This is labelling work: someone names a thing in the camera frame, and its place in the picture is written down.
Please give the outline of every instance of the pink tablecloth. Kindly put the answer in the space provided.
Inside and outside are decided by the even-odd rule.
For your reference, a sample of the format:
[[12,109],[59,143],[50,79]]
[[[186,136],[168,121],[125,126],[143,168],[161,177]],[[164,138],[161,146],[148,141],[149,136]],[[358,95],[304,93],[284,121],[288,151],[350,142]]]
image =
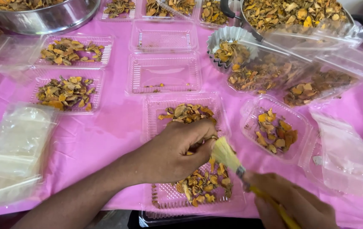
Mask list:
[[[94,115],[65,116],[53,136],[53,153],[39,198],[24,200],[0,207],[0,214],[24,211],[35,207],[42,199],[73,184],[98,170],[119,156],[141,145],[142,96],[125,95],[128,77],[128,42],[131,36],[130,22],[103,23],[91,21],[72,33],[88,35],[114,35],[114,49],[106,68],[100,111]],[[225,75],[219,73],[209,62],[206,40],[211,31],[197,28],[199,52],[201,53],[204,91],[217,91],[223,99],[231,127],[231,143],[239,153],[246,168],[260,172],[276,172],[331,203],[337,210],[340,226],[363,228],[363,211],[354,209],[341,200],[324,195],[309,182],[303,170],[296,165],[285,165],[265,155],[258,146],[250,143],[239,129],[239,109],[251,97],[238,93],[227,86]],[[0,120],[15,89],[15,83],[4,79],[0,85]],[[330,105],[327,111],[351,123],[363,138],[363,86],[345,93]],[[143,186],[128,187],[118,193],[105,209],[142,209]],[[224,216],[258,217],[253,196],[246,194],[247,206],[242,212]]]

